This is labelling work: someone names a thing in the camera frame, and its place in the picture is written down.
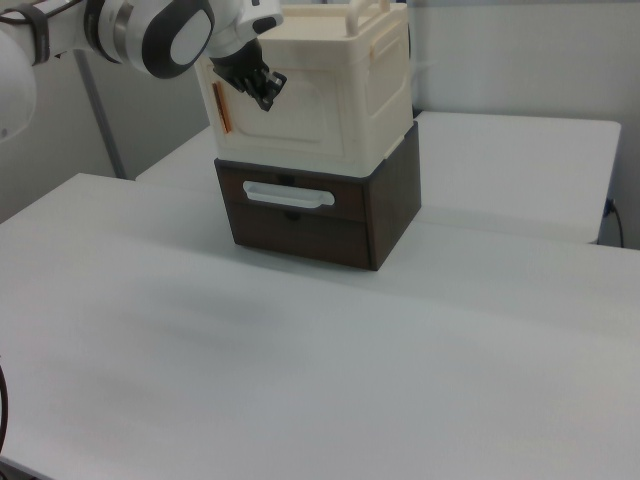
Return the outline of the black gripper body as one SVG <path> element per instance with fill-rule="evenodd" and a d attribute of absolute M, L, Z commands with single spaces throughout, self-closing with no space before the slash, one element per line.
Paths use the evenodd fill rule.
<path fill-rule="evenodd" d="M 252 70 L 264 69 L 262 49 L 257 40 L 251 40 L 232 55 L 211 57 L 210 60 L 214 72 L 235 89 L 234 80 L 237 76 L 246 75 Z"/>

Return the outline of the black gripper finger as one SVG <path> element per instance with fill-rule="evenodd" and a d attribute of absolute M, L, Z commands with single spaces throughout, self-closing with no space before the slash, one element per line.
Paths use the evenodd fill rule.
<path fill-rule="evenodd" d="M 272 108 L 275 98 L 281 93 L 286 82 L 287 77 L 279 72 L 263 70 L 260 73 L 256 101 L 263 111 Z"/>
<path fill-rule="evenodd" d="M 247 93 L 257 103 L 267 102 L 269 89 L 264 70 L 252 70 L 246 75 L 237 76 L 234 84 L 238 91 Z"/>

